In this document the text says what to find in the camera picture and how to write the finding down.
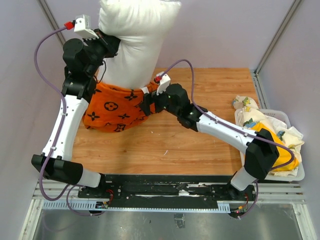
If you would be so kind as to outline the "white pillow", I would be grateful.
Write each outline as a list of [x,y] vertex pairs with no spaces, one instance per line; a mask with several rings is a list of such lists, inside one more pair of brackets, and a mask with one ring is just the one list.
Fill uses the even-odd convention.
[[181,7],[178,0],[102,0],[98,28],[120,39],[102,82],[125,89],[148,85]]

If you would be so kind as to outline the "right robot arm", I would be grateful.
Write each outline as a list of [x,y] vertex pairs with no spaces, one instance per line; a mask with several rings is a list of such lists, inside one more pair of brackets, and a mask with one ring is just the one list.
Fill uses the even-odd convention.
[[178,83],[144,92],[140,109],[149,116],[167,111],[176,116],[185,128],[216,137],[244,154],[244,165],[238,170],[226,188],[232,200],[240,199],[248,185],[263,180],[279,157],[279,151],[270,131],[245,129],[221,119],[207,109],[192,103],[187,91]]

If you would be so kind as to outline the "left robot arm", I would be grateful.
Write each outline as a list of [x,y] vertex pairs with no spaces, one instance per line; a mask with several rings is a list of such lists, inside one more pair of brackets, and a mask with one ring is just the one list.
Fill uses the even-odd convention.
[[72,38],[63,45],[65,62],[61,104],[50,138],[40,155],[33,155],[31,164],[41,178],[69,185],[89,187],[96,198],[107,193],[101,174],[87,170],[72,161],[75,137],[97,85],[95,74],[106,58],[117,55],[120,40],[95,29]]

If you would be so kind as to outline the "orange patterned pillowcase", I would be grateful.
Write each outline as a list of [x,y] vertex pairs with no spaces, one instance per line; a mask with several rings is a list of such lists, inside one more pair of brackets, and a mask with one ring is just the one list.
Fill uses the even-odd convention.
[[140,109],[145,93],[156,91],[151,82],[139,89],[127,89],[99,83],[96,85],[82,122],[86,129],[120,133],[145,122],[148,117]]

